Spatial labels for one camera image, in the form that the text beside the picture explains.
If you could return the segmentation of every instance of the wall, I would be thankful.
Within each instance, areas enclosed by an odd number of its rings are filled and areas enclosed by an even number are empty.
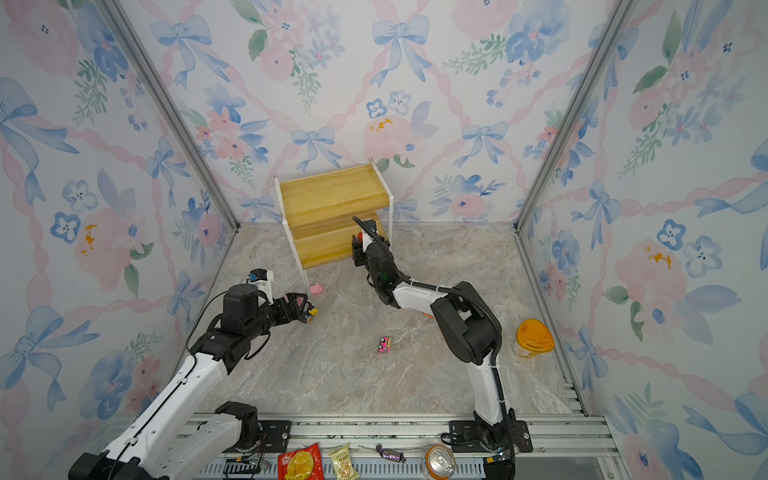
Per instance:
[[[372,158],[398,221],[510,221],[613,0],[122,2],[237,216]]]
[[[90,2],[0,5],[0,476],[66,478],[164,386],[230,231]]]
[[[766,20],[641,0],[524,230],[634,480],[768,478]]]

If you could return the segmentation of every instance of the gray marble surface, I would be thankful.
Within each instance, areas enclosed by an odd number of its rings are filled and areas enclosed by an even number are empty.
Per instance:
[[[517,412],[570,413],[554,353],[519,359],[512,353],[518,325],[540,313],[509,225],[395,226],[392,253],[400,270],[427,283],[466,280],[499,318],[499,355],[507,403]],[[303,292],[290,246],[278,224],[243,225],[224,261],[214,293],[242,283],[253,268],[275,273],[275,296]],[[310,301],[320,313],[309,324],[273,328],[272,339],[203,402],[212,412],[227,400],[260,412],[471,413],[474,396],[465,365],[450,352],[435,320],[380,303],[366,270],[352,259],[309,270],[325,292]],[[221,311],[209,307],[194,338]],[[392,350],[378,353],[379,338]],[[263,339],[253,341],[258,348]]]

